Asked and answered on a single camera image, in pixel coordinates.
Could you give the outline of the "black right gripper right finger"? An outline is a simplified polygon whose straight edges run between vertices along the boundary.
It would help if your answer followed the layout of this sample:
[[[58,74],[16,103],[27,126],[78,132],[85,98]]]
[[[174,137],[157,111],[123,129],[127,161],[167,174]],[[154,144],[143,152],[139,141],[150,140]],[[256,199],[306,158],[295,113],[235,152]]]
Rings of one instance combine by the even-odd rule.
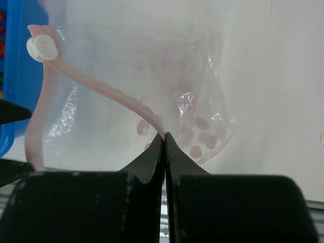
[[[212,175],[165,135],[171,242],[318,242],[296,182],[281,175]]]

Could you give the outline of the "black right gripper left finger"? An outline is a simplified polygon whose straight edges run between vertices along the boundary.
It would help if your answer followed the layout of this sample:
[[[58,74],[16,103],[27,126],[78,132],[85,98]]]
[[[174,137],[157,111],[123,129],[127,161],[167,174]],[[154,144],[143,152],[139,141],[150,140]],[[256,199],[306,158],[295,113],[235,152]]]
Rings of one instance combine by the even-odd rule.
[[[117,172],[30,172],[1,215],[1,242],[159,242],[164,143]]]

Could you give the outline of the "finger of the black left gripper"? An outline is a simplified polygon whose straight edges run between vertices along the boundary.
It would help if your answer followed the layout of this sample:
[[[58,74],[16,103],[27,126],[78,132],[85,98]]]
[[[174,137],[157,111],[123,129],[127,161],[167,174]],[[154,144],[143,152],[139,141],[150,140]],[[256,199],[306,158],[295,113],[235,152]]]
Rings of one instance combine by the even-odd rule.
[[[23,106],[1,99],[0,103],[1,120],[0,124],[9,124],[26,120],[32,117],[32,112]]]
[[[15,182],[33,171],[34,169],[29,163],[1,158],[0,187]]]

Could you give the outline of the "blue plastic bin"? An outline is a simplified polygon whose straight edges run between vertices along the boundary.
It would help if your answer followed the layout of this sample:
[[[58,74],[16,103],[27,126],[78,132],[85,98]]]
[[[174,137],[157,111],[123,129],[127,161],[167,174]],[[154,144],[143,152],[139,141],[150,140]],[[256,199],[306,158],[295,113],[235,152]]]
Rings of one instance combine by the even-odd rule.
[[[48,24],[48,15],[38,1],[1,1],[1,98],[34,111],[43,65],[26,48],[30,24]]]

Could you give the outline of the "clear pink zip top bag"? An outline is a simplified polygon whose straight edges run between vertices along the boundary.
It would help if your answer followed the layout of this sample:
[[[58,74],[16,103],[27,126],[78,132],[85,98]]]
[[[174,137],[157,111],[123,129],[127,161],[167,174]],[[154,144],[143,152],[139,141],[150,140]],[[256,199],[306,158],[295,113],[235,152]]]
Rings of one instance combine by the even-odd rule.
[[[211,31],[157,31],[95,24],[29,25],[59,55],[43,65],[25,132],[37,171],[118,170],[171,133],[204,164],[233,134],[218,79],[221,38]]]

